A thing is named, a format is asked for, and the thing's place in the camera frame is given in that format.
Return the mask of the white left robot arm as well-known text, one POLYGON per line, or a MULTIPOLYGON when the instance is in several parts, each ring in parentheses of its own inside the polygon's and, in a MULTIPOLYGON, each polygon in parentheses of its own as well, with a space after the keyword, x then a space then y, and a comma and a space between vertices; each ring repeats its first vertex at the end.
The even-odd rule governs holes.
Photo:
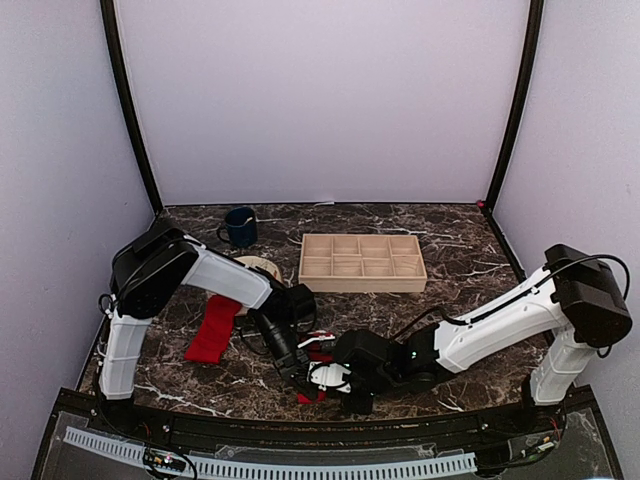
POLYGON ((284 382, 309 399, 317 397, 308 379, 310 358, 297 332, 300 320, 316 314, 313 293, 304 285, 286 287, 261 268, 211 250, 164 219, 112 260, 110 327, 99 388, 109 399, 101 417, 117 434, 131 436, 141 427, 140 412, 125 400, 133 395, 147 328, 182 285, 246 308, 284 382))

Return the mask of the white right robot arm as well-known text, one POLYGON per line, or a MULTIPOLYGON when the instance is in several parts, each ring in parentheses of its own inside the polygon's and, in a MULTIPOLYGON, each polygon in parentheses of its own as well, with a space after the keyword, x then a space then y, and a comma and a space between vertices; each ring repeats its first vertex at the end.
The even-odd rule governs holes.
POLYGON ((594 356, 607 355, 628 335, 628 284, 618 284, 611 254, 588 255, 564 244, 545 252, 545 264, 497 299, 460 317, 430 308, 441 320, 394 337, 370 330, 341 335, 322 385, 345 394, 347 409, 368 414, 375 396, 428 392, 484 358, 544 331, 554 340, 524 383, 524 401, 510 413, 521 434, 534 432, 594 356))

